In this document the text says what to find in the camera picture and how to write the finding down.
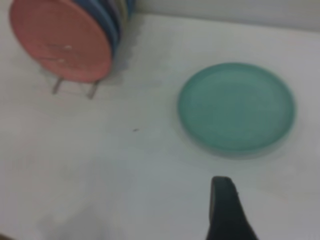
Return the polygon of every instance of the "teal plate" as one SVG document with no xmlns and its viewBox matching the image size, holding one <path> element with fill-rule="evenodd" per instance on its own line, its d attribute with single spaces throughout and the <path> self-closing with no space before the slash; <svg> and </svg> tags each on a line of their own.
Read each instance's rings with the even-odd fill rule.
<svg viewBox="0 0 320 240">
<path fill-rule="evenodd" d="M 292 128 L 295 101 L 283 81 L 243 63 L 224 63 L 194 75 L 178 100 L 186 131 L 202 144 L 229 153 L 255 152 Z"/>
</svg>

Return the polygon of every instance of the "white table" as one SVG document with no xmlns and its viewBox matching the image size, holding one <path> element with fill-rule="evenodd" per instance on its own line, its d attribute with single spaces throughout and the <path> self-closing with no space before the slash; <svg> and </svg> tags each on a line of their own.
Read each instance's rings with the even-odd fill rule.
<svg viewBox="0 0 320 240">
<path fill-rule="evenodd" d="M 94 100 L 19 47 L 0 11 L 0 231 L 19 240 L 204 240 L 210 181 L 229 176 L 262 240 L 320 237 L 320 34 L 136 15 Z M 262 66 L 294 92 L 281 148 L 228 159 L 194 144 L 176 100 L 197 71 Z"/>
</svg>

